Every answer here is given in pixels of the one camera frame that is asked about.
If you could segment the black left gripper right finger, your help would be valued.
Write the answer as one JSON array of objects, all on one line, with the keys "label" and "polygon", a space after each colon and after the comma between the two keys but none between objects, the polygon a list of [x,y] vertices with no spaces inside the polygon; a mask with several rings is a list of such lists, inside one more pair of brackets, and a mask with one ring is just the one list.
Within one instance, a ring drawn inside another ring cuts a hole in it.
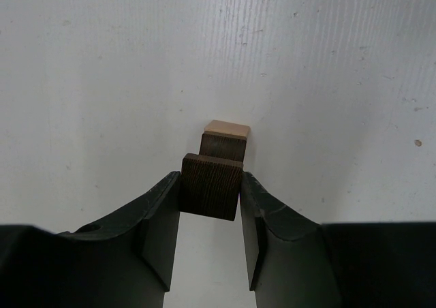
[{"label": "black left gripper right finger", "polygon": [[435,224],[317,224],[245,172],[249,289],[258,307],[434,307]]}]

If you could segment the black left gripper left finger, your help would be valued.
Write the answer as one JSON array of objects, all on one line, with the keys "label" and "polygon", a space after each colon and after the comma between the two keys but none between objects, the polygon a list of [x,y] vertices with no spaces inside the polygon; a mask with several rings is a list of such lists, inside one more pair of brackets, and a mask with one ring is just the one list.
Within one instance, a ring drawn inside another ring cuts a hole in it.
[{"label": "black left gripper left finger", "polygon": [[161,307],[169,291],[179,172],[75,232],[1,227],[2,307]]}]

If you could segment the dark brown wood block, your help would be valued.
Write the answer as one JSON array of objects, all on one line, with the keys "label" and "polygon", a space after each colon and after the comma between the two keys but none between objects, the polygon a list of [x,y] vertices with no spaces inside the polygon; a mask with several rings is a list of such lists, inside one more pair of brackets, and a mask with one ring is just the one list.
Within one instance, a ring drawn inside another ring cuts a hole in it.
[{"label": "dark brown wood block", "polygon": [[235,219],[247,138],[247,132],[202,134],[199,153],[188,153],[182,160],[180,211]]}]

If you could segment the light plain wood cube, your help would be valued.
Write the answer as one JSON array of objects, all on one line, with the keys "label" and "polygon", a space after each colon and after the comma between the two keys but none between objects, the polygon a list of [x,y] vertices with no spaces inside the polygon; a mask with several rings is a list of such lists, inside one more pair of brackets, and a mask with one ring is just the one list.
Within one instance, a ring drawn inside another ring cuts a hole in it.
[{"label": "light plain wood cube", "polygon": [[224,136],[236,136],[247,139],[251,131],[248,125],[241,125],[220,120],[212,120],[204,127],[205,132],[223,134]]}]

